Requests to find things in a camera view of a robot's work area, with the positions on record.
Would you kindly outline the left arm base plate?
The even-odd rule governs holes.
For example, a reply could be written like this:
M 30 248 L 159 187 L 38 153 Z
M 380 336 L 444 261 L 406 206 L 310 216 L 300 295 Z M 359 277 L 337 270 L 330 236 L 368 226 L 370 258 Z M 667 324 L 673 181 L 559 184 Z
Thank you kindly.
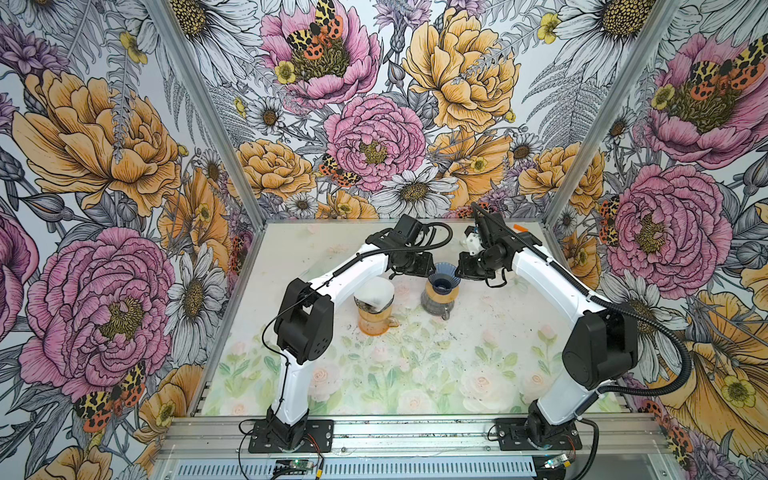
M 251 454 L 329 453 L 335 422 L 306 419 L 294 426 L 279 420 L 257 420 L 252 427 L 247 450 Z

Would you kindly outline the clear grey glass pitcher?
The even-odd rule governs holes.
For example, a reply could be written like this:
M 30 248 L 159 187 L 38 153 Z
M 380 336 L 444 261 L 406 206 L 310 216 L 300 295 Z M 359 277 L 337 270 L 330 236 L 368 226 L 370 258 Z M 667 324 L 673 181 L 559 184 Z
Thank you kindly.
M 440 303 L 427 296 L 421 298 L 422 308 L 432 316 L 439 317 L 440 319 L 447 321 L 451 317 L 452 310 L 454 309 L 455 302 L 449 301 L 447 303 Z

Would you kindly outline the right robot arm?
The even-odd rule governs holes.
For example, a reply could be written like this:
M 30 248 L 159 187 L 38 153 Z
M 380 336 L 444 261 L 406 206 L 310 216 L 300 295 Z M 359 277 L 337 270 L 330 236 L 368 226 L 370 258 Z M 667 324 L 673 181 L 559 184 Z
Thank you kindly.
M 459 255 L 461 279 L 491 281 L 512 272 L 534 286 L 568 321 L 561 353 L 564 372 L 529 406 L 519 434 L 533 448 L 556 446 L 576 420 L 638 361 L 637 321 L 615 308 L 560 264 L 529 232 L 509 227 L 503 217 L 472 206 L 475 225 L 465 230 Z

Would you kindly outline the orange glass pitcher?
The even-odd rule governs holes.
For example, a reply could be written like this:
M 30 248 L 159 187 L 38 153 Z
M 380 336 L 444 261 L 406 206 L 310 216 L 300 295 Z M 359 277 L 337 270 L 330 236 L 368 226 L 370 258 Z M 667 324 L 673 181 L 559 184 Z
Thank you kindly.
M 388 307 L 380 312 L 371 313 L 359 311 L 358 328 L 368 336 L 380 336 L 392 328 L 400 326 L 398 320 L 392 316 L 392 308 Z

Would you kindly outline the blue glass dripper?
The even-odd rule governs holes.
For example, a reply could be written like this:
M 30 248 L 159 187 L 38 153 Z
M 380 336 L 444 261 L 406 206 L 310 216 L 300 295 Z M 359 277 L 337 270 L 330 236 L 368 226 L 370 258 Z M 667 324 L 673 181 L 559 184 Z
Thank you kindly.
M 428 282 L 438 295 L 452 293 L 460 284 L 457 266 L 448 262 L 435 264 L 435 271 L 428 277 Z

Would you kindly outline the single white coffee filter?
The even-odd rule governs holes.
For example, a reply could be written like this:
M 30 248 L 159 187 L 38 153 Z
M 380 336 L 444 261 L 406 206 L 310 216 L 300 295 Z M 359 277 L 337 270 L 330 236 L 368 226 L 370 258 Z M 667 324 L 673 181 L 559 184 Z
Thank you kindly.
M 358 288 L 353 295 L 354 302 L 360 310 L 371 313 L 388 308 L 395 297 L 394 284 L 383 277 L 375 277 Z

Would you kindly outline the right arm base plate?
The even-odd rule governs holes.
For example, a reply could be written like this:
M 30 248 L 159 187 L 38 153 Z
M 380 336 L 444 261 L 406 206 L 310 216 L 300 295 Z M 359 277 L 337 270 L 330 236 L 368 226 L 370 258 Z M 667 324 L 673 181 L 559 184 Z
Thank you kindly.
M 577 451 L 583 448 L 575 423 L 550 425 L 538 417 L 503 417 L 491 432 L 501 451 Z

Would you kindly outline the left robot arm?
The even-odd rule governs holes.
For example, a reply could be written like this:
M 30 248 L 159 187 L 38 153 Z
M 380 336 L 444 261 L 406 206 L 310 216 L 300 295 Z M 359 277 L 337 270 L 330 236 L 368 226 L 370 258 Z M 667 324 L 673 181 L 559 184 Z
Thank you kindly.
M 390 271 L 394 275 L 426 278 L 436 267 L 431 251 L 437 227 L 410 217 L 369 235 L 348 259 L 311 281 L 296 278 L 286 287 L 279 311 L 269 322 L 276 334 L 274 353 L 283 360 L 275 400 L 267 409 L 265 426 L 252 440 L 268 447 L 294 451 L 308 433 L 312 363 L 333 339 L 335 309 L 356 290 Z

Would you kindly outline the aluminium mounting rail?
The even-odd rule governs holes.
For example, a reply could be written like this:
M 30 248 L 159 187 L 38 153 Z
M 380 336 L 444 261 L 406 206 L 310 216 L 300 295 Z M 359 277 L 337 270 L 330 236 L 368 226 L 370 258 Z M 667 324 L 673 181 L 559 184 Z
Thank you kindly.
M 501 451 L 491 432 L 499 415 L 338 416 L 309 419 L 335 422 L 334 457 L 447 457 L 512 454 L 548 455 L 560 451 Z M 195 417 L 175 422 L 157 457 L 163 460 L 248 460 L 278 454 L 251 454 L 248 441 L 257 420 L 245 417 Z M 649 414 L 589 413 L 575 422 L 583 448 L 598 445 L 603 455 L 665 454 L 661 428 Z

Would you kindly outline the green circuit board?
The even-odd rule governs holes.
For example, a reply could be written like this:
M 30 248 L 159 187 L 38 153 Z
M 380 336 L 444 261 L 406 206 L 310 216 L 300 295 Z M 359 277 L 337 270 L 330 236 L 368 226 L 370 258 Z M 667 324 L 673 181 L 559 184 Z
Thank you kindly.
M 275 462 L 271 477 L 276 479 L 284 475 L 305 475 L 314 470 L 316 464 L 305 459 L 283 459 Z

